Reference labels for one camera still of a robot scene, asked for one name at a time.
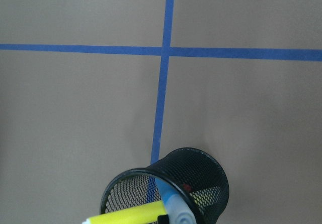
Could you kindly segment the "black mesh pen cup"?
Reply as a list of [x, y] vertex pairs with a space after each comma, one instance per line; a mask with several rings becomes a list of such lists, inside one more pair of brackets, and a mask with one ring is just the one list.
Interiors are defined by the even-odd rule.
[[116, 176], [104, 191], [100, 213], [161, 200], [157, 180], [178, 192], [195, 214], [197, 223], [216, 223], [229, 200], [228, 179], [218, 161], [202, 150], [183, 147], [146, 168]]

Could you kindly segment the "blue marker pen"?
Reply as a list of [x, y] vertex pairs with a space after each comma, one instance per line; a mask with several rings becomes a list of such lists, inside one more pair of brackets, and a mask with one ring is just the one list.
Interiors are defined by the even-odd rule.
[[169, 223], [197, 223], [196, 218], [174, 184], [155, 178], [156, 187], [169, 218]]

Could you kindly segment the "brown paper table cover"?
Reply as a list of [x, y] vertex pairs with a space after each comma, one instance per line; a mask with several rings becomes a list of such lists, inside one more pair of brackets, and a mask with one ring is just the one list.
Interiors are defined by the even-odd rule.
[[219, 223], [321, 223], [321, 0], [1, 0], [1, 223], [81, 223], [184, 146]]

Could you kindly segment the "yellow highlighter pen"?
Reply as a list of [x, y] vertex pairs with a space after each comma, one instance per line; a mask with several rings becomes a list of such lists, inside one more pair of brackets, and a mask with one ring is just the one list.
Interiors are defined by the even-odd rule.
[[123, 210], [100, 214], [87, 218], [83, 223], [91, 224], [123, 224], [123, 223], [152, 223], [159, 216], [167, 215], [162, 201], [155, 201]]

